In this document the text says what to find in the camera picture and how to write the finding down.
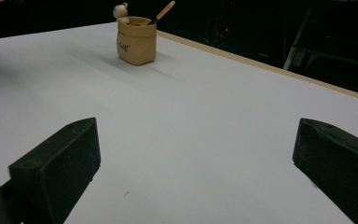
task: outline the figurine head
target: figurine head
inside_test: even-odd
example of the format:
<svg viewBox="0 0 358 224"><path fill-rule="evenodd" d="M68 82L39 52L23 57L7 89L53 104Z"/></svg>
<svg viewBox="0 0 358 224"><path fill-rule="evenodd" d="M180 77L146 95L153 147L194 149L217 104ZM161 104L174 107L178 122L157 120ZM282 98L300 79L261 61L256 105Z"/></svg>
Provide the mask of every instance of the figurine head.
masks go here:
<svg viewBox="0 0 358 224"><path fill-rule="evenodd" d="M122 17L127 17L129 12L127 10L127 7L129 5L127 3L123 3L122 5L118 5L115 6L115 8L113 8L113 16L118 19L118 18L122 18Z"/></svg>

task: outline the white table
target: white table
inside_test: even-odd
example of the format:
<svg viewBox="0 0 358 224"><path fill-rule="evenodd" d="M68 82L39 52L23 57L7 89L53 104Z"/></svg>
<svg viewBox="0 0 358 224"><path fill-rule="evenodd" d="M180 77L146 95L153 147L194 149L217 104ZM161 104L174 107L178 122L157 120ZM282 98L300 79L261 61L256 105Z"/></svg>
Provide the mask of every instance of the white table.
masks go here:
<svg viewBox="0 0 358 224"><path fill-rule="evenodd" d="M116 35L0 39L1 185L13 161L95 117L102 166L65 223L351 223L292 153L300 118L358 136L358 94L166 34L155 62L133 66Z"/></svg>

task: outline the figurine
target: figurine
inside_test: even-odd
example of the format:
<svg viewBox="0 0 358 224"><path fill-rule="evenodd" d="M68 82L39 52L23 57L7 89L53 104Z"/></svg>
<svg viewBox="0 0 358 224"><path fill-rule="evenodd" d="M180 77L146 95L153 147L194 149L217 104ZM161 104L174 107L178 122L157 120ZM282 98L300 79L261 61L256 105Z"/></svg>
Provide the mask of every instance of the figurine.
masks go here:
<svg viewBox="0 0 358 224"><path fill-rule="evenodd" d="M127 3L123 3L122 5L117 5L115 8L113 8L113 16L117 20L121 20L124 23L129 23L130 20L127 18L129 12L127 10L127 7L129 5Z"/></svg>

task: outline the pen holder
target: pen holder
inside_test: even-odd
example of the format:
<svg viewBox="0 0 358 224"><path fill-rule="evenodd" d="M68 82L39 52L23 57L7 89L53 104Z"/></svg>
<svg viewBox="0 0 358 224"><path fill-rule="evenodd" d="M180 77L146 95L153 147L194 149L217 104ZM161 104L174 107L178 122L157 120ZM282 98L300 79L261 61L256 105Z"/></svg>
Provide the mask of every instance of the pen holder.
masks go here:
<svg viewBox="0 0 358 224"><path fill-rule="evenodd" d="M128 17L129 23L117 20L117 53L127 63L141 65L156 59L157 25L150 19Z"/></svg>

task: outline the white tabletop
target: white tabletop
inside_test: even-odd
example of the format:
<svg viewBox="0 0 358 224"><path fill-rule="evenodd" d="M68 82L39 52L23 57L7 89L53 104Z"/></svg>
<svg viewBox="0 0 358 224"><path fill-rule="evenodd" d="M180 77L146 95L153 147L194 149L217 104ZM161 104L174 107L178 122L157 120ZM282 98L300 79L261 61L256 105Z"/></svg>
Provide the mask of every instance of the white tabletop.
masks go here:
<svg viewBox="0 0 358 224"><path fill-rule="evenodd" d="M300 118L358 136L358 98L158 37L134 66L107 23L0 39L0 184L64 125L102 166L65 223L351 221L292 162Z"/></svg>

